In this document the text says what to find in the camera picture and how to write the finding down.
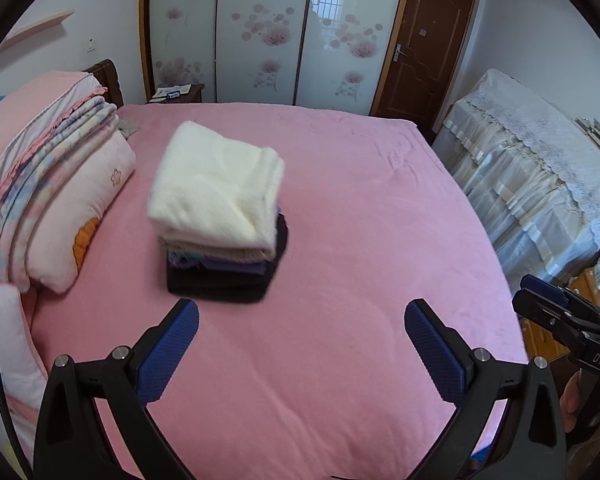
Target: glass wardrobe panel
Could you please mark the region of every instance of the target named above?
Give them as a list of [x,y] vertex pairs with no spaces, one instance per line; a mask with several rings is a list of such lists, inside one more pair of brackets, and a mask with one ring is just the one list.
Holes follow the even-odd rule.
[[216,100],[216,0],[149,0],[156,88],[204,83],[202,98]]
[[293,103],[306,0],[218,0],[218,102]]
[[311,0],[296,104],[368,115],[398,0]]

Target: folded white fleece garment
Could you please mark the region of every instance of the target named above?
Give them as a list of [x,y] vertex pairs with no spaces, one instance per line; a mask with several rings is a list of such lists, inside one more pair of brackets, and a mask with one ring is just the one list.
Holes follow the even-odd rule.
[[166,241],[275,250],[284,166],[271,148],[187,121],[158,166],[147,216]]

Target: wooden headboard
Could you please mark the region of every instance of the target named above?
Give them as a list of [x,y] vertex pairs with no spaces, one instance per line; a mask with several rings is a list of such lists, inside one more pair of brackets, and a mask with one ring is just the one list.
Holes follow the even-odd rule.
[[118,82],[118,71],[112,60],[105,59],[88,68],[85,72],[92,73],[98,82],[107,88],[107,93],[104,94],[104,99],[107,103],[113,103],[118,108],[125,104],[122,100],[122,92],[120,91],[120,83]]

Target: wall shelf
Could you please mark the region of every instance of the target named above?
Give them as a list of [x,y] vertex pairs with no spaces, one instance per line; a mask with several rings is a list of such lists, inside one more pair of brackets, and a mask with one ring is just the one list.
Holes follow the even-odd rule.
[[64,22],[69,16],[71,16],[75,10],[68,10],[67,12],[60,12],[59,14],[54,14],[53,16],[49,16],[48,18],[44,18],[42,20],[38,20],[37,22],[33,22],[27,27],[20,28],[9,34],[4,41],[0,44],[0,52],[11,48],[13,45],[20,43],[23,40],[26,40],[30,36],[42,32],[51,27],[55,27],[56,25],[60,25],[60,23]]

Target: pink blanket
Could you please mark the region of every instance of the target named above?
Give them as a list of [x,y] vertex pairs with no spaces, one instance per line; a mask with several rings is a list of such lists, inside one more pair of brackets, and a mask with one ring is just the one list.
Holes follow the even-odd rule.
[[271,146],[286,161],[280,207],[290,240],[267,297],[198,302],[200,330],[150,405],[197,478],[406,478],[453,412],[405,334],[414,298],[469,345],[526,362],[487,235],[413,124],[247,104],[131,105],[120,117],[140,124],[130,138],[136,174],[72,290],[38,303],[32,332],[48,367],[61,353],[99,359],[131,345],[175,304],[146,202],[181,122]]

